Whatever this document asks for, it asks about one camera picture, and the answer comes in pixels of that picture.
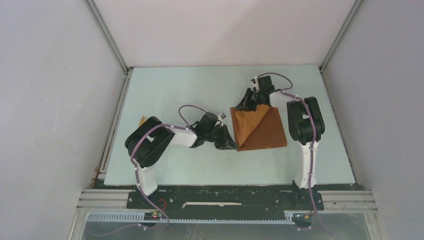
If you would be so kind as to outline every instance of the white wall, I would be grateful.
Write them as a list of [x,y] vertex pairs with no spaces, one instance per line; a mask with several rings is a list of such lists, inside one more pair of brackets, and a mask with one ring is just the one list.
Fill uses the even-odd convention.
[[424,236],[424,2],[367,0],[325,77],[392,240]]
[[0,239],[64,239],[123,73],[82,0],[0,2]]
[[355,0],[96,0],[131,67],[321,64]]

